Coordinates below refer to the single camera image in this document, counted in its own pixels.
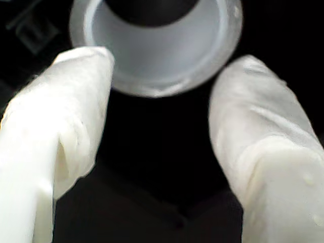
circular opening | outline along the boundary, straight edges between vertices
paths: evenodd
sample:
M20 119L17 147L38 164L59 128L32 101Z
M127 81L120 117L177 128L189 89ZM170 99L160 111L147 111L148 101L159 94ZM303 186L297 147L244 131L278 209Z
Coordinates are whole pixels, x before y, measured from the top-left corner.
M147 27L172 24L188 14L198 0L105 0L123 20Z
M162 27L129 24L105 1L81 1L100 3L87 16L84 43L73 31L81 21L71 18L72 42L106 46L116 60L113 87L133 95L169 96L205 82L225 64L241 30L239 0L199 0L186 16Z

black background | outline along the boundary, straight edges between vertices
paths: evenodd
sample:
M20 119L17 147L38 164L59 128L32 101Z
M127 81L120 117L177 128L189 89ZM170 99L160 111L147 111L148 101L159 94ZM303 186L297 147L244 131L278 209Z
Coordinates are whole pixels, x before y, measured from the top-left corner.
M0 4L3 22L7 20L6 15L12 14L5 10L5 5ZM300 4L292 0L242 0L242 5L244 28L231 60L252 54L264 61L288 82L309 115L316 133L321 135L324 132L324 116L321 113L323 68L320 39L323 21L320 20L321 14L317 13L320 7L314 2ZM43 0L38 10L61 30L61 34L37 56L31 55L15 39L12 31L1 29L0 79L17 89L32 74L49 65L60 51L70 48L67 34L70 6L71 0ZM218 205L215 206L215 222L208 221L206 224L209 225L207 227L213 227L213 223L223 225L223 233L210 234L207 238L204 234L196 238L193 236L190 242L235 243L239 242L241 209L235 198L226 196L228 185L209 141L208 104L214 82L215 77L193 91L162 99L130 97L112 91L99 150L102 167L97 167L90 178L105 178L107 174L103 171L109 169L132 185L148 191L158 201L176 205L185 216L201 202ZM107 220L100 224L100 217L109 218L106 211L113 210L111 207L117 205L118 200L114 205L103 203L111 201L103 196L108 189L91 180L94 179L81 181L70 195L64 196L58 203L59 223L55 242L64 242L64 239L69 239L69 242L91 242L91 239L96 239L94 242L144 241L145 231L138 235L129 233L129 238L121 240L116 236L120 228L109 232L116 238L105 240L109 237L105 229L116 222L111 220L113 223L109 223ZM87 216L80 216L82 210L88 212Z

dark surface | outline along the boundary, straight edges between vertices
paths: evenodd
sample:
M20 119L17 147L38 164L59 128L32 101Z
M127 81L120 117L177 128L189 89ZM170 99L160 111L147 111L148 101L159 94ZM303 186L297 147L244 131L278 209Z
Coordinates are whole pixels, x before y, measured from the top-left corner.
M105 0L125 21L140 26L164 26L189 13L198 0Z
M232 60L245 54L263 60L288 82L315 131L323 133L322 61L316 59L322 52L322 21L316 6L292 0L242 3L244 30ZM37 56L13 31L0 29L0 79L18 88L70 47L70 4L71 0L40 4L40 14L61 33ZM188 93L157 100L112 91L101 162L58 202L54 242L238 243L241 208L208 135L213 83L211 79Z

